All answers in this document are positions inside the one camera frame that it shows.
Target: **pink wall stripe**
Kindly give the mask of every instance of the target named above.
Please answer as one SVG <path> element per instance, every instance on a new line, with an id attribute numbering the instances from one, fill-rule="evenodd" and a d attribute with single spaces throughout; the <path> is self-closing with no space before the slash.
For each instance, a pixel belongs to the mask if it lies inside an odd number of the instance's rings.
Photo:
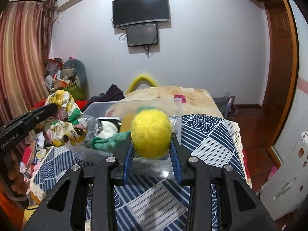
<path id="1" fill-rule="evenodd" d="M 308 95 L 308 81 L 299 77 L 297 80 L 297 87 L 299 90 L 303 91 Z"/>

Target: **yellow handle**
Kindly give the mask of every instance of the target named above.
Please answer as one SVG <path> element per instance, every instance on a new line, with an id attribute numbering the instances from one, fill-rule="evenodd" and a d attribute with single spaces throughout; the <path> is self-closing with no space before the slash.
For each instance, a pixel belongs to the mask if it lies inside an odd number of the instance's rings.
<path id="1" fill-rule="evenodd" d="M 158 87 L 158 83 L 149 75 L 139 75 L 137 76 L 129 85 L 128 90 L 126 91 L 126 94 L 133 92 L 136 90 L 136 86 L 141 82 L 146 81 L 150 84 L 151 87 Z"/>

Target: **white wall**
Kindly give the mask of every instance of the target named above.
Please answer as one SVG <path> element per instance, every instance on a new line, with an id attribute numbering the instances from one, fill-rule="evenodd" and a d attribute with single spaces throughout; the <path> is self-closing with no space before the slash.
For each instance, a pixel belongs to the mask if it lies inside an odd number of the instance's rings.
<path id="1" fill-rule="evenodd" d="M 298 32 L 299 71 L 298 77 L 308 81 L 308 24 L 297 5 L 289 0 Z M 308 131 L 308 95 L 296 89 L 287 122 L 275 144 L 275 150 L 284 162 L 291 153 L 298 137 Z"/>
<path id="2" fill-rule="evenodd" d="M 112 0 L 83 0 L 53 26 L 53 55 L 81 60 L 90 96 L 111 84 L 124 92 L 135 76 L 160 85 L 202 88 L 212 97 L 226 91 L 237 104 L 259 104 L 266 66 L 267 22 L 251 0 L 169 0 L 170 23 L 160 23 L 160 45 L 150 59 L 128 48 L 111 25 Z"/>

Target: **striped curtain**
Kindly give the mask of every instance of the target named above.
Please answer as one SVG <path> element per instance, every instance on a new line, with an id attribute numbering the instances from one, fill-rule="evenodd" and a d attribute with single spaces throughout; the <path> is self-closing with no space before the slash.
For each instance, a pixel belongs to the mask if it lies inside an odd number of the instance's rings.
<path id="1" fill-rule="evenodd" d="M 48 59 L 51 46 L 52 23 L 54 13 L 56 11 L 55 0 L 46 0 L 44 2 L 42 16 L 42 43 L 43 43 L 43 59 Z"/>
<path id="2" fill-rule="evenodd" d="M 0 16 L 0 118 L 26 113 L 48 96 L 42 65 L 43 2 L 8 3 Z"/>

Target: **yellow felt ball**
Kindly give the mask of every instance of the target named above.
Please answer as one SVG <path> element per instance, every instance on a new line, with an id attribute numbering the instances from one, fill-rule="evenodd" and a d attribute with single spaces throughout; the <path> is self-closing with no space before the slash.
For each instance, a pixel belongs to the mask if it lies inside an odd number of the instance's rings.
<path id="1" fill-rule="evenodd" d="M 140 156 L 156 159 L 167 153 L 171 138 L 168 116 L 159 110 L 144 110 L 136 114 L 131 124 L 131 140 Z"/>

